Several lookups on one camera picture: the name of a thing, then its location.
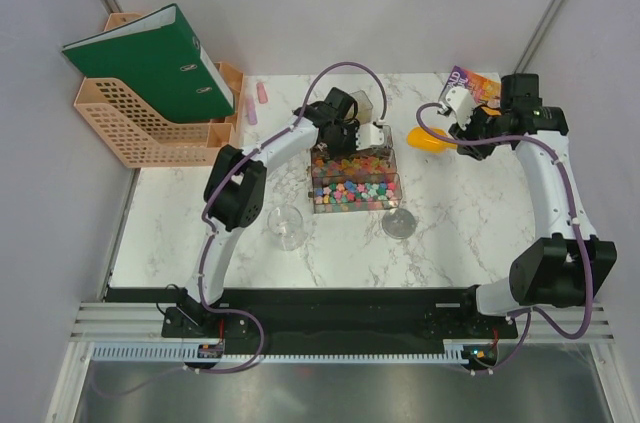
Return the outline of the clear four-compartment candy box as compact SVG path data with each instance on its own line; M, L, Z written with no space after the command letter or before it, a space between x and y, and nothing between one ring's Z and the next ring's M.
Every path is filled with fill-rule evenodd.
M399 206L403 193L393 148L391 129L374 123L372 106L363 91L347 93L332 88L325 99L310 105L320 123L319 136L310 150L310 198L316 214L382 211ZM333 122L358 120L384 129L384 147L329 156L322 143L322 129Z

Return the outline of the yellow plastic scoop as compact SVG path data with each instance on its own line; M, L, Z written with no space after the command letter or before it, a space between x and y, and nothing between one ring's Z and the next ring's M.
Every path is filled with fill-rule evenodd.
M406 141L410 147L432 154L439 154L457 148L456 144L435 138L421 127L414 127L408 133Z

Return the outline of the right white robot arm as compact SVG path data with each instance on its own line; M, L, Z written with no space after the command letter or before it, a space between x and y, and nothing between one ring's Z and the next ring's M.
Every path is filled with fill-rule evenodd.
M479 105L469 90L451 86L441 102L454 114L449 129L457 151L478 161L495 148L515 152L533 205L533 243L511 264L506 278L476 290L476 302L458 311L467 335L483 335L494 316L524 307L583 306L611 272L617 250L600 239L581 203L569 161L568 124L559 107L544 105L539 77L515 73L501 80L498 108Z

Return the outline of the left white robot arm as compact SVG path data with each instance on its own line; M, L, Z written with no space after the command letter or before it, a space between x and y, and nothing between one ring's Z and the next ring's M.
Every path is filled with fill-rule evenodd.
M217 302L240 236L260 215L270 173L297 154L321 145L330 153L356 150L358 104L348 93L332 88L325 99L293 111L274 135L254 144L223 147L216 157L205 187L201 220L207 226L199 261L187 285L200 302L191 305L185 325L198 336L216 331Z

